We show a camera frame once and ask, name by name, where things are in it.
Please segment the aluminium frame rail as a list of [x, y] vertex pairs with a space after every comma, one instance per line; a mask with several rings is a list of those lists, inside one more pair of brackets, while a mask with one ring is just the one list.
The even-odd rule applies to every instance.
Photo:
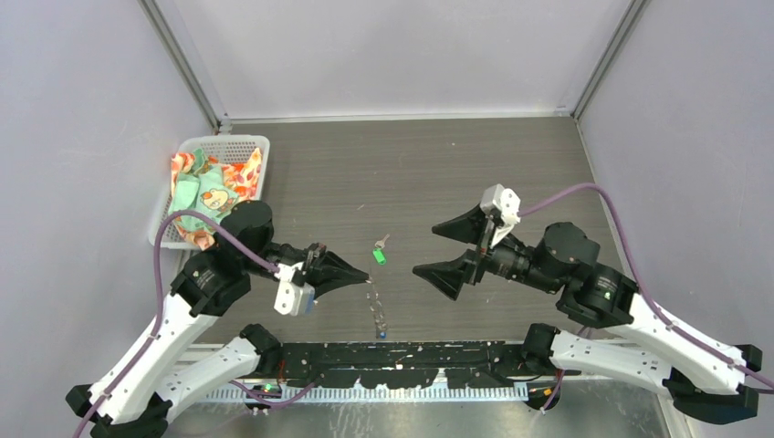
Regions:
[[[531, 345], [521, 345], [524, 361], [549, 362], [570, 375], [600, 375], [652, 391], [661, 390], [662, 382], [671, 375], [670, 366], [638, 349], [577, 338], [556, 338], [555, 342], [548, 353], [540, 353]], [[155, 343], [131, 367], [121, 383], [126, 390], [146, 386], [151, 391], [160, 391], [166, 386], [173, 391], [190, 391], [197, 385], [226, 383], [240, 377], [263, 379], [253, 377], [252, 373], [259, 361], [283, 344], [267, 337], [236, 337], [210, 356], [184, 370], [174, 371], [176, 356], [169, 350], [161, 351], [161, 345]]]

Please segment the green key tag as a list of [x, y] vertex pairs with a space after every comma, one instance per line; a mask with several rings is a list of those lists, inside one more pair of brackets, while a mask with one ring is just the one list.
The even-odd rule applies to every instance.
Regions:
[[386, 256], [381, 248], [374, 248], [372, 250], [372, 255], [378, 265], [383, 266], [387, 263]]

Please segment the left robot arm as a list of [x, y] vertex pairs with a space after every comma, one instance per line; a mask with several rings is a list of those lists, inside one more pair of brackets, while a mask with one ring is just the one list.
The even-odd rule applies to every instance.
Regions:
[[252, 276], [276, 282], [274, 308], [285, 316], [305, 314], [322, 295], [371, 280], [325, 245], [275, 243], [273, 213], [262, 201], [236, 204], [214, 230], [214, 243], [191, 256], [169, 288], [157, 288], [154, 318], [117, 364], [99, 381], [67, 394], [79, 432], [160, 437], [191, 405], [229, 381], [252, 372], [272, 376], [281, 345], [258, 324], [195, 364], [175, 368], [193, 342], [250, 291]]

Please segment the silver key with green tag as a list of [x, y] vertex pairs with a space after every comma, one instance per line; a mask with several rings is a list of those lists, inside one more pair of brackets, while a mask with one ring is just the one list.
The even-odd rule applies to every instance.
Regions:
[[376, 241], [376, 242], [375, 242], [375, 244], [374, 244], [374, 247], [375, 247], [376, 249], [380, 249], [380, 250], [382, 250], [382, 249], [383, 249], [383, 248], [386, 246], [386, 242], [387, 242], [387, 240], [388, 240], [389, 238], [390, 238], [390, 235], [389, 235], [389, 234], [385, 235], [385, 236], [384, 236], [382, 239], [380, 239], [380, 240], [378, 240], [378, 241]]

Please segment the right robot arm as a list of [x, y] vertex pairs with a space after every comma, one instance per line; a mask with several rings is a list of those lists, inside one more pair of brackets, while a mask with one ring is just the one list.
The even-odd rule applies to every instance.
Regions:
[[533, 374], [579, 370], [611, 377], [666, 395], [682, 414], [710, 424], [757, 415], [759, 395], [745, 384], [746, 371], [759, 370], [762, 362], [757, 347], [723, 344], [653, 311], [634, 280], [599, 262], [599, 245], [576, 225], [550, 224], [529, 246], [513, 235], [517, 223], [515, 202], [481, 203], [433, 227], [434, 234], [467, 244], [466, 251], [413, 272], [451, 299], [486, 274], [500, 276], [557, 295], [557, 310], [587, 329], [633, 342], [632, 348], [602, 345], [534, 323], [520, 349], [522, 365]]

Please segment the colourful patterned cloth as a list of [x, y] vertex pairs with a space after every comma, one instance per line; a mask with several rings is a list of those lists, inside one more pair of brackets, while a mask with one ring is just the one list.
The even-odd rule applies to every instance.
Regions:
[[246, 162], [220, 162], [198, 148], [171, 158], [170, 213], [195, 210], [219, 223], [237, 204], [257, 195], [263, 155], [252, 150]]

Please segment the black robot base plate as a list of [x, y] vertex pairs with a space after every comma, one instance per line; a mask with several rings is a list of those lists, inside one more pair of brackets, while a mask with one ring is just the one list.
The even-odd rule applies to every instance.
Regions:
[[549, 362], [524, 361], [521, 345], [505, 341], [285, 343], [259, 361], [255, 378], [292, 387], [425, 389], [445, 378], [450, 389], [506, 388], [554, 377]]

